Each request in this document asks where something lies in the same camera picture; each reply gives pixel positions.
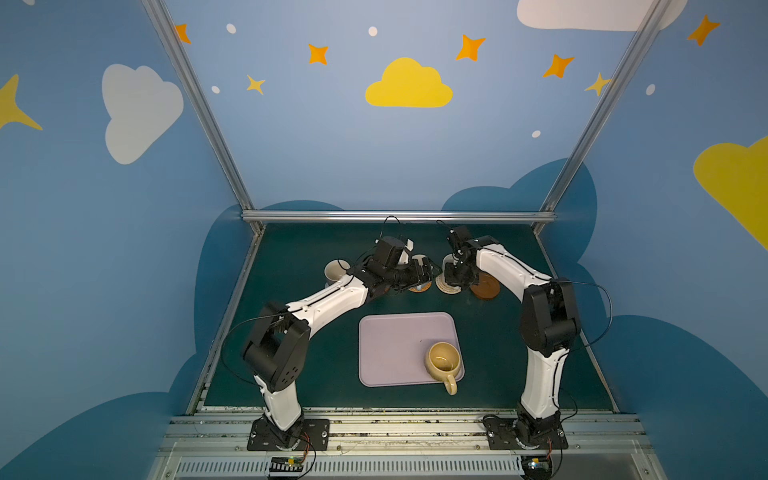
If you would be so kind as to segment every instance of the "yellow mug handle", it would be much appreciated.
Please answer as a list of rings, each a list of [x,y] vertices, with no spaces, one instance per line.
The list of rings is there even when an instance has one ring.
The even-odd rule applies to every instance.
[[[456,387],[456,379],[453,378],[453,375],[448,375],[443,383],[445,383],[445,389],[448,390],[449,394],[456,395],[458,387]]]

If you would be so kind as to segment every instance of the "yellow mug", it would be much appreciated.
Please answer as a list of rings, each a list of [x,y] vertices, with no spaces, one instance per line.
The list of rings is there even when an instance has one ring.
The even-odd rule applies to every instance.
[[[462,356],[450,343],[440,342],[429,347],[424,360],[429,375],[438,382],[445,383],[445,389],[456,395],[456,375],[462,366]]]

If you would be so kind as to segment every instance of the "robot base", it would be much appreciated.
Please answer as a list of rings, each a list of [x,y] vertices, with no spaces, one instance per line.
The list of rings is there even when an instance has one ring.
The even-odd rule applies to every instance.
[[[549,450],[549,442],[552,442],[552,451],[568,448],[568,440],[559,426],[550,432],[544,432],[531,438],[532,445],[524,445],[518,440],[518,432],[515,428],[515,419],[499,419],[488,417],[483,419],[485,436],[488,439],[488,447],[491,450]]]
[[[304,420],[302,430],[310,437],[312,447],[318,452],[328,449],[329,426],[330,422],[328,419]],[[302,451],[304,450],[304,445],[306,445],[306,442],[299,440],[293,444],[292,450]],[[269,421],[264,417],[260,417],[251,425],[247,449],[249,452],[277,452],[285,450],[283,443],[272,432]]]

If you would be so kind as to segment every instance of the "green table surface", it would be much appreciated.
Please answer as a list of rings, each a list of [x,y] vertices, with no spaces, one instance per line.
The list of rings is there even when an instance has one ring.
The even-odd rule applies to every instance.
[[[354,261],[373,246],[380,224],[271,223],[253,262],[231,334],[222,357],[234,372],[253,379],[239,358],[250,326],[238,327],[259,315],[264,303],[288,303],[325,286],[323,268],[336,258]],[[476,237],[491,235],[510,253],[541,272],[550,273],[544,254],[530,227],[525,225],[471,225]],[[445,228],[437,224],[387,223],[384,235],[404,234],[436,263],[450,253]],[[456,325],[465,375],[458,393],[450,396],[441,383],[414,386],[367,387],[358,377],[358,324],[367,315],[385,313],[447,312]],[[386,295],[351,310],[320,330],[310,342],[306,365],[296,381],[299,402],[305,407],[428,407],[513,409],[523,388],[527,354],[518,331],[520,301],[502,287],[493,300],[483,301],[472,292],[446,295],[432,287],[424,293],[408,291]],[[569,356],[563,388],[579,409],[610,410],[611,401],[585,350]],[[263,406],[255,385],[222,367],[221,361],[205,399],[206,406]],[[561,394],[561,406],[573,402]]]

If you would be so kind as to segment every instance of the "pink tray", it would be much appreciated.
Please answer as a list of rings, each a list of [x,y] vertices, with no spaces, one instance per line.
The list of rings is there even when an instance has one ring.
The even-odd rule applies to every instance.
[[[424,367],[429,347],[447,342],[462,351],[453,317],[445,312],[368,315],[359,332],[359,377],[365,386],[439,383]],[[456,381],[463,376],[462,358]]]

